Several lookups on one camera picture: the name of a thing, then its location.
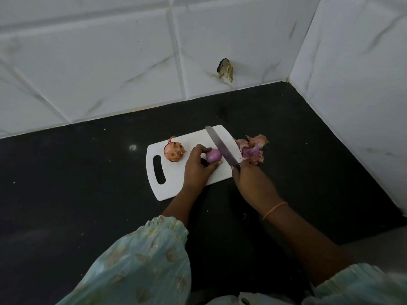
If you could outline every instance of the hand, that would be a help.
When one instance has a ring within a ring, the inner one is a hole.
[[[197,144],[191,151],[189,159],[185,165],[184,185],[182,189],[192,191],[198,196],[204,189],[210,175],[219,167],[222,161],[217,161],[204,168],[201,164],[201,154],[207,153],[212,148],[205,148]]]
[[[240,172],[232,168],[232,176],[243,198],[260,215],[264,216],[273,206],[283,202],[272,181],[259,167],[247,161],[240,163]]]

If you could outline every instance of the light blue sleeve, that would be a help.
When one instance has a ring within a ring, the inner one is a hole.
[[[58,305],[180,304],[191,291],[188,231],[162,215],[116,241]]]
[[[385,274],[377,266],[354,264],[320,284],[303,305],[407,304],[407,276]]]

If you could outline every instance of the knife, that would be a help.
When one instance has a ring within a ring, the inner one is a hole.
[[[240,171],[239,163],[233,157],[231,152],[227,149],[226,145],[224,144],[222,139],[219,137],[219,135],[215,132],[215,130],[210,126],[206,126],[205,129],[206,129],[207,133],[209,134],[209,137],[212,139],[213,143],[216,145],[218,150],[221,152],[222,156],[226,159],[227,163],[231,167],[235,167]]]

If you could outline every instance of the ruffled cuff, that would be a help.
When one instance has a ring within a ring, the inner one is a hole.
[[[144,236],[154,237],[164,230],[171,230],[174,237],[185,246],[188,230],[186,230],[184,224],[175,217],[160,215],[152,220],[148,220],[144,226],[139,227],[136,231],[126,236],[136,236],[141,233]]]
[[[340,271],[331,279],[320,284],[315,290],[315,296],[325,297],[330,294],[344,292],[352,284],[366,279],[378,279],[384,273],[377,266],[367,263],[353,264]]]

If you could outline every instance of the white cutting board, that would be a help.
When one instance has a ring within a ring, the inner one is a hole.
[[[213,127],[213,129],[225,143],[226,147],[229,149],[233,157],[237,160],[238,163],[240,163],[242,161],[242,155],[231,134],[222,125],[216,125]],[[182,184],[184,183],[185,164],[193,147],[200,143],[207,148],[216,148],[216,145],[213,143],[212,139],[209,137],[209,134],[206,132],[205,129],[175,137],[172,139],[172,141],[181,143],[186,150],[186,153],[177,163],[169,161],[164,156],[164,147],[167,145],[168,139],[157,142],[155,144],[150,144],[147,147],[147,176],[149,178],[151,189],[153,190],[153,193],[158,201],[174,197],[180,192]],[[161,157],[162,171],[164,172],[164,176],[166,179],[164,184],[158,184],[155,177],[153,158],[156,155],[159,155]],[[210,176],[207,185],[231,177],[231,168],[229,164],[223,157],[222,161],[223,163]]]

